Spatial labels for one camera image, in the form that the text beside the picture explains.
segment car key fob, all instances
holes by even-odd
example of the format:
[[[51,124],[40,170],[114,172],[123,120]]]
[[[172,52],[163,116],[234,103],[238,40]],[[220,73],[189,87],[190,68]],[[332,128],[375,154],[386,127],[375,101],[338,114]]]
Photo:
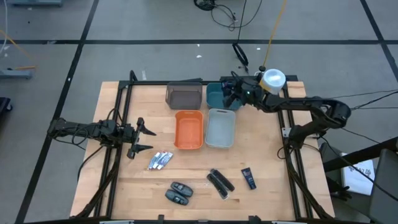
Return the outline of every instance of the car key fob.
[[[207,175],[207,179],[216,187],[221,198],[225,200],[228,198],[228,192],[225,190],[224,186],[217,180],[213,174]]]
[[[228,190],[235,190],[234,185],[232,185],[231,182],[227,178],[225,178],[224,175],[221,174],[218,170],[212,169],[210,170],[210,173],[212,173]]]
[[[174,203],[180,205],[188,204],[188,199],[186,199],[184,196],[180,195],[179,193],[175,192],[174,190],[167,190],[165,196]]]
[[[175,190],[177,193],[180,195],[186,196],[186,197],[191,197],[193,194],[193,190],[186,186],[185,184],[181,184],[178,182],[173,182],[171,185],[171,188]]]

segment gray floor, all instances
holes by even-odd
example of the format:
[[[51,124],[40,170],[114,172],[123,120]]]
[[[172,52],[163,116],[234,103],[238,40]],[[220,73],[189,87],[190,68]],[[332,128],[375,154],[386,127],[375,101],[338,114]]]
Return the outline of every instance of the gray floor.
[[[14,39],[78,40],[92,0],[69,0],[63,7],[9,6],[9,35]],[[243,1],[219,0],[240,17]],[[249,1],[245,21],[254,14],[259,0]],[[385,39],[398,39],[398,6],[395,0],[368,1]],[[282,1],[266,1],[253,22],[242,29],[243,39],[268,39]],[[4,5],[0,4],[0,29]],[[215,18],[228,23],[222,12]],[[100,0],[87,39],[235,39],[233,32],[215,24],[209,12],[184,0]],[[288,0],[276,39],[376,40],[359,1]],[[39,156],[60,92],[77,45],[22,45],[35,62],[28,61],[14,46],[0,55],[0,68],[35,63],[31,80],[0,80],[0,96],[12,98],[14,110],[0,129],[0,223],[13,223]],[[262,63],[267,45],[242,44],[250,73]],[[398,57],[398,45],[388,46]],[[133,69],[139,79],[181,80],[201,77],[217,80],[230,70],[240,74],[240,62],[229,44],[85,45],[63,107],[62,117],[92,121],[103,81],[125,80]],[[269,68],[298,75],[308,95],[324,97],[398,89],[380,45],[273,45]],[[343,98],[356,106],[381,95]],[[398,95],[373,106],[398,106]],[[396,110],[357,110],[347,129],[377,141],[397,136]],[[353,152],[372,145],[343,130],[325,136],[332,145]],[[76,188],[76,173],[83,159],[79,148],[53,142],[30,205],[26,222],[67,218]],[[342,219],[362,220],[334,203]]]

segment orange bin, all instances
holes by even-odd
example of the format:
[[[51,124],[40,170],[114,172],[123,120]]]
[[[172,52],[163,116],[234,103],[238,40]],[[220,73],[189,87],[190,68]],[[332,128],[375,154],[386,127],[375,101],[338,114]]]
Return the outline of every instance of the orange bin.
[[[174,146],[179,149],[199,149],[203,144],[203,114],[183,110],[175,114]]]

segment toothpaste tube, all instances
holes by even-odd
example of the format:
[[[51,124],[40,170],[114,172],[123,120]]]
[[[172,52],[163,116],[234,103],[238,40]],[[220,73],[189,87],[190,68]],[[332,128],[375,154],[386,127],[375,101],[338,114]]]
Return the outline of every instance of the toothpaste tube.
[[[150,160],[150,163],[149,163],[149,165],[148,165],[148,169],[149,169],[149,170],[152,169],[152,166],[153,166],[154,163],[158,160],[159,156],[160,156],[160,152],[156,153],[156,154],[152,157],[152,159]]]
[[[243,169],[242,174],[243,174],[244,178],[246,179],[246,182],[249,184],[250,190],[256,189],[257,188],[256,183],[254,183],[254,178],[251,173],[250,167]]]
[[[157,169],[162,169],[166,164],[169,162],[169,160],[172,158],[173,154],[171,152],[167,152],[166,155],[159,160],[159,165],[157,166]]]
[[[160,153],[160,156],[156,159],[156,161],[154,162],[154,165],[152,166],[152,169],[156,169],[157,166],[159,165],[159,161],[161,159],[163,159],[164,156],[166,156],[167,152],[162,152]]]

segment floor tile line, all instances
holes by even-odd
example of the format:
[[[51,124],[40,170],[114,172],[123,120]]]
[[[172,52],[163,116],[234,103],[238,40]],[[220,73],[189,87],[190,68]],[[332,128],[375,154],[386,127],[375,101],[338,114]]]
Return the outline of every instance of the floor tile line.
[[[47,44],[80,44],[81,40],[14,40],[17,44],[47,45]],[[151,45],[151,44],[232,44],[233,39],[169,39],[169,40],[84,40],[91,45]],[[240,44],[268,44],[267,39],[241,39]],[[272,44],[303,44],[303,45],[372,45],[398,44],[398,40],[272,40]]]
[[[57,103],[57,107],[55,108],[53,119],[59,118],[61,115],[62,108],[65,104],[65,100],[68,95],[70,84],[73,80],[73,76],[75,74],[75,71],[76,71],[80,56],[81,56],[81,51],[83,50],[84,40],[86,40],[88,31],[90,30],[91,23],[93,22],[95,11],[98,6],[98,1],[99,0],[94,0],[93,5],[91,6],[90,13],[88,14],[88,18],[86,20],[85,28],[83,29],[83,33],[81,34],[80,42],[76,49],[75,56],[72,60],[72,64],[70,65],[68,75],[65,79],[65,83],[63,85],[61,95],[60,95],[60,98]],[[43,170],[45,159],[47,158],[47,154],[50,149],[51,141],[52,141],[51,138],[46,136],[43,146],[42,146],[42,149],[39,154],[39,158],[37,159],[32,177],[30,178],[24,199],[21,203],[21,207],[19,208],[15,223],[23,223],[25,220],[26,214],[29,209],[29,205],[32,201],[34,192],[36,190],[37,183],[39,182],[39,179],[40,179],[40,174]]]
[[[373,31],[374,31],[377,39],[379,41],[381,41],[381,48],[383,49],[383,52],[384,52],[384,55],[386,56],[388,64],[390,65],[391,70],[398,81],[398,67],[397,67],[396,61],[395,61],[394,57],[392,56],[387,44],[384,42],[384,37],[381,34],[379,26],[377,25],[376,20],[374,19],[373,14],[372,14],[366,0],[361,0],[361,4],[362,4],[363,9],[365,10],[365,13],[366,13],[368,19],[369,19],[369,22],[372,25]]]

